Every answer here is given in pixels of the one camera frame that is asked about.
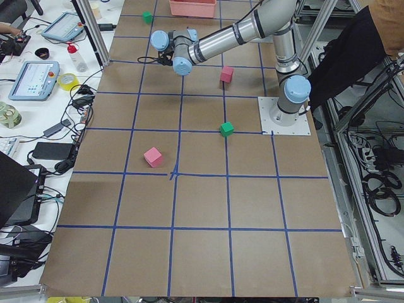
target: pink cube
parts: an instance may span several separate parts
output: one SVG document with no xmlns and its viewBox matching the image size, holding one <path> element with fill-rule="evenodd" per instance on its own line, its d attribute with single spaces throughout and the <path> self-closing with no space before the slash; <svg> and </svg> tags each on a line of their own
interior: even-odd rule
<svg viewBox="0 0 404 303">
<path fill-rule="evenodd" d="M 222 69 L 222 73 L 220 74 L 220 81 L 230 83 L 233 78 L 233 72 L 234 72 L 234 68 L 231 68 L 230 66 L 225 66 Z"/>
<path fill-rule="evenodd" d="M 147 163 L 153 168 L 158 167 L 163 162 L 163 155 L 155 147 L 150 148 L 143 155 Z"/>
</svg>

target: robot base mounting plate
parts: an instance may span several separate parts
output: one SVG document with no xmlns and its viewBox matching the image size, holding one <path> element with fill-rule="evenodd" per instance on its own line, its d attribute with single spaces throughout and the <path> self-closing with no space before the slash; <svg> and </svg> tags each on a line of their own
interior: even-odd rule
<svg viewBox="0 0 404 303">
<path fill-rule="evenodd" d="M 278 97 L 258 97 L 259 115 L 263 134 L 285 134 L 291 136 L 310 136 L 306 115 L 301 115 L 292 126 L 281 126 L 272 121 L 270 109 L 278 102 Z"/>
</svg>

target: white desk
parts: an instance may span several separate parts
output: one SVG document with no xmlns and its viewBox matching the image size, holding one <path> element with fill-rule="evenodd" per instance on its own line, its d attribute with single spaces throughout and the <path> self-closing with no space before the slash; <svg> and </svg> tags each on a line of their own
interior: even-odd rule
<svg viewBox="0 0 404 303">
<path fill-rule="evenodd" d="M 100 11 L 103 16 L 102 19 L 97 20 L 99 23 L 113 23 L 117 24 L 119 16 L 121 14 L 121 9 L 124 0 L 110 0 L 107 3 L 102 3 L 97 1 L 100 5 Z M 32 14 L 33 17 L 40 18 L 49 22 L 54 21 L 58 16 L 62 14 L 66 9 L 61 4 L 62 1 L 55 0 L 42 0 L 40 5 L 44 10 L 44 14 L 39 16 L 36 11 Z M 41 24 L 39 20 L 30 19 L 25 25 L 24 29 L 32 28 L 35 25 Z M 0 65 L 0 78 L 1 79 L 15 79 L 18 75 L 23 63 L 25 61 L 38 61 L 40 60 L 35 56 L 34 52 L 40 47 L 46 47 L 50 50 L 50 58 L 48 60 L 58 61 L 60 64 L 60 74 L 63 73 L 74 73 L 78 76 L 79 82 L 83 83 L 87 77 L 91 74 L 100 70 L 97 59 L 93 53 L 93 49 L 90 45 L 88 37 L 77 44 L 80 47 L 80 54 L 85 58 L 88 66 L 88 70 L 84 73 L 79 73 L 75 69 L 73 62 L 71 61 L 69 54 L 66 50 L 66 44 L 52 44 L 46 41 L 41 35 L 39 30 L 45 27 L 34 28 L 28 31 L 27 34 L 31 35 L 32 38 L 27 44 L 23 54 L 18 57 L 6 57 L 4 58 L 4 63 Z M 82 39 L 85 34 L 81 34 L 77 37 L 77 40 Z M 112 43 L 112 38 L 114 32 L 102 32 L 102 37 L 104 42 L 109 49 Z M 97 89 L 102 73 L 99 72 L 87 81 L 87 84 L 92 88 Z M 61 120 L 62 113 L 65 107 L 69 103 L 70 97 L 69 92 L 64 91 L 58 84 L 55 85 L 51 95 L 46 101 L 12 101 L 8 98 L 8 94 L 13 86 L 12 82 L 0 81 L 0 100 L 16 107 L 22 116 L 22 122 L 13 129 L 8 129 L 4 126 L 0 126 L 0 136 L 31 136 L 39 137 L 43 135 L 43 131 Z M 80 115 L 75 113 L 75 109 L 69 110 L 69 115 L 73 118 L 75 122 L 80 120 Z M 63 137 L 68 132 L 68 129 L 63 129 L 61 132 L 52 136 L 52 139 L 57 139 Z M 16 153 L 13 158 L 22 165 L 27 165 L 27 154 L 29 151 L 33 150 L 38 141 L 46 140 L 36 140 L 29 143 L 20 143 Z M 58 142 L 71 143 L 70 134 L 68 134 L 63 139 Z M 58 161 L 51 160 L 35 160 L 35 163 L 43 165 L 46 169 L 54 171 L 54 165 Z M 62 176 L 49 176 L 46 178 L 45 185 L 51 188 L 57 189 L 61 193 L 65 194 L 66 189 L 72 174 L 72 170 L 65 173 Z M 38 221 L 34 224 L 40 230 L 50 230 L 54 225 L 55 220 L 57 220 L 62 205 L 59 205 L 59 213 L 57 211 L 56 202 L 50 201 L 41 205 Z M 22 287 L 31 286 L 39 284 L 39 279 L 42 275 L 44 267 L 40 267 L 36 270 L 32 270 L 28 273 L 25 278 L 19 278 L 17 282 L 8 285 L 8 287 Z"/>
<path fill-rule="evenodd" d="M 112 23 L 117 24 L 119 20 L 119 16 L 121 14 L 123 0 L 110 0 L 109 2 L 103 3 L 101 1 L 98 2 L 100 5 L 100 11 L 102 18 L 97 20 L 97 23 Z M 65 9 L 61 5 L 61 1 L 51 1 L 51 0 L 43 0 L 40 3 L 42 9 L 44 10 L 44 14 L 39 16 L 36 11 L 32 14 L 32 17 L 39 18 L 48 22 L 53 22 L 57 17 L 62 15 L 64 11 L 72 11 Z M 24 29 L 32 28 L 38 24 L 45 24 L 36 19 L 29 19 L 27 24 L 24 26 Z M 41 47 L 46 47 L 49 49 L 50 57 L 48 60 L 57 61 L 61 67 L 61 74 L 63 73 L 74 73 L 77 76 L 90 76 L 100 69 L 97 58 L 93 52 L 90 41 L 86 38 L 84 41 L 77 42 L 77 45 L 80 47 L 79 52 L 81 56 L 84 58 L 88 69 L 85 72 L 78 72 L 73 65 L 73 62 L 70 59 L 70 56 L 67 51 L 67 44 L 52 44 L 47 41 L 43 36 L 41 36 L 40 32 L 45 29 L 45 26 L 40 26 L 39 28 L 31 29 L 27 32 L 27 35 L 31 36 L 31 40 L 25 47 L 23 54 L 18 57 L 10 57 L 7 56 L 4 58 L 0 67 L 0 73 L 8 73 L 8 74 L 18 74 L 21 69 L 23 63 L 25 61 L 37 61 L 40 60 L 36 55 L 35 51 Z M 81 40 L 85 37 L 85 31 L 82 34 L 76 37 L 75 40 Z M 114 32 L 102 32 L 102 38 L 104 39 L 105 45 L 108 49 L 110 49 L 112 39 L 114 37 Z"/>
</svg>

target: pink plastic bin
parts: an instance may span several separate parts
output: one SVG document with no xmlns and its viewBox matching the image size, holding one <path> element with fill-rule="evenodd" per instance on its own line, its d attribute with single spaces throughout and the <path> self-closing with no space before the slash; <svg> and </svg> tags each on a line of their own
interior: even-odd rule
<svg viewBox="0 0 404 303">
<path fill-rule="evenodd" d="M 170 8 L 174 16 L 213 18 L 216 0 L 170 0 Z"/>
</svg>

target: white bottle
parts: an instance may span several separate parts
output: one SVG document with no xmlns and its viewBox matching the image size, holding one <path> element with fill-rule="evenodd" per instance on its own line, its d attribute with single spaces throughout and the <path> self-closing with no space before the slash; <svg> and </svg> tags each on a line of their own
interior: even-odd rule
<svg viewBox="0 0 404 303">
<path fill-rule="evenodd" d="M 86 62 L 84 62 L 83 57 L 78 52 L 78 49 L 71 43 L 68 42 L 68 52 L 71 60 L 76 66 L 77 71 L 84 72 L 88 69 Z"/>
</svg>

